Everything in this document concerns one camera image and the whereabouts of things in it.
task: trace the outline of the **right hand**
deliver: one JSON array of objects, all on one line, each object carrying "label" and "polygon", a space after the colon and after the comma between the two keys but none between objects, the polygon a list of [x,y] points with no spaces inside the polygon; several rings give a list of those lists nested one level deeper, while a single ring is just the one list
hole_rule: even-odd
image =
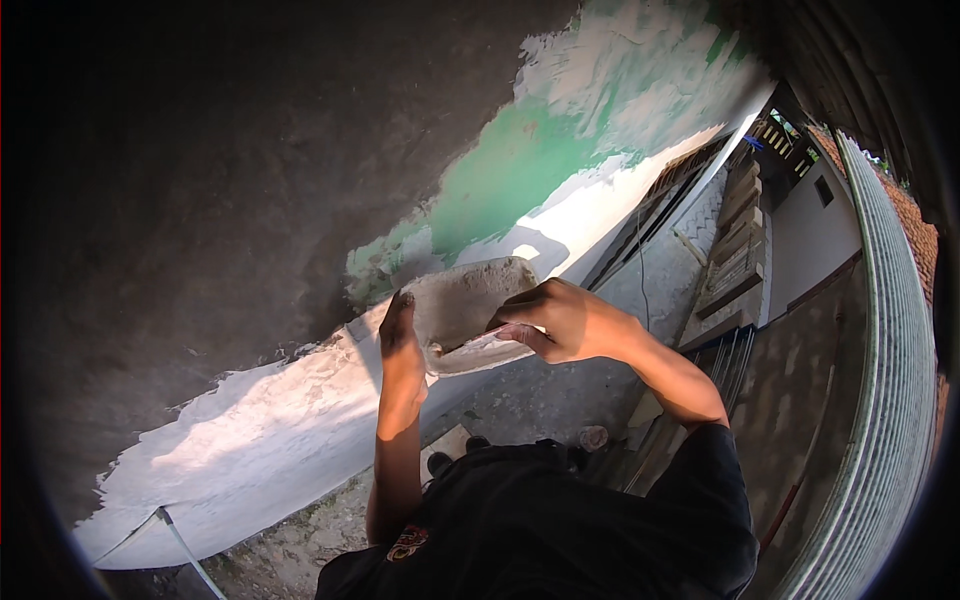
[{"label": "right hand", "polygon": [[624,360],[624,343],[645,333],[636,317],[556,277],[507,299],[487,330],[503,324],[509,326],[497,338],[526,344],[551,364],[594,356]]}]

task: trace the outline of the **hand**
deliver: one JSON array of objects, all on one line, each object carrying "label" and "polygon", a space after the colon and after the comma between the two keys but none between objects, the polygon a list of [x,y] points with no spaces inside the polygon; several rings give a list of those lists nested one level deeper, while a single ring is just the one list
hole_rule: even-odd
[{"label": "hand", "polygon": [[385,402],[390,405],[412,402],[419,407],[426,399],[426,364],[414,333],[415,307],[412,294],[401,295],[397,291],[380,325],[381,408]]},{"label": "hand", "polygon": [[636,317],[556,277],[505,301],[487,329],[503,324],[513,325],[496,337],[526,344],[548,363],[594,356],[625,360],[624,342],[645,333]]}]

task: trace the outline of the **wire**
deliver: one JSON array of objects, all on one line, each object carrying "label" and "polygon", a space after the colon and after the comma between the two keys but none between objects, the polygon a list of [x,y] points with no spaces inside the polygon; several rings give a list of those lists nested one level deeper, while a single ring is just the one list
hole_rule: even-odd
[{"label": "wire", "polygon": [[640,244],[640,210],[639,207],[636,211],[636,251],[640,254],[640,294],[643,295],[643,310],[647,315],[647,322],[643,326],[647,331],[650,331],[650,301],[647,299],[647,291],[643,287],[643,280],[646,278],[646,270],[643,266],[643,247]]}]

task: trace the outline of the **white building wall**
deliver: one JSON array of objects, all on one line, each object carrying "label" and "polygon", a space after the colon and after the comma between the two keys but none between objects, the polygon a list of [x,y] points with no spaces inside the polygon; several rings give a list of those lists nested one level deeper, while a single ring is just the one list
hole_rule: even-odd
[{"label": "white building wall", "polygon": [[[827,206],[814,187],[820,177],[833,192]],[[771,215],[771,320],[860,249],[860,228],[847,189],[830,168],[829,158],[821,154]]]}]

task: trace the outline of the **left hand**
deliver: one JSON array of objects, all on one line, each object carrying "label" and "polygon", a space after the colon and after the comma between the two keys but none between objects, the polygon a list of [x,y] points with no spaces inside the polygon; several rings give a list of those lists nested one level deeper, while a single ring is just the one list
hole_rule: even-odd
[{"label": "left hand", "polygon": [[419,408],[426,399],[426,363],[414,332],[415,308],[412,294],[397,291],[380,325],[381,410],[410,403]]}]

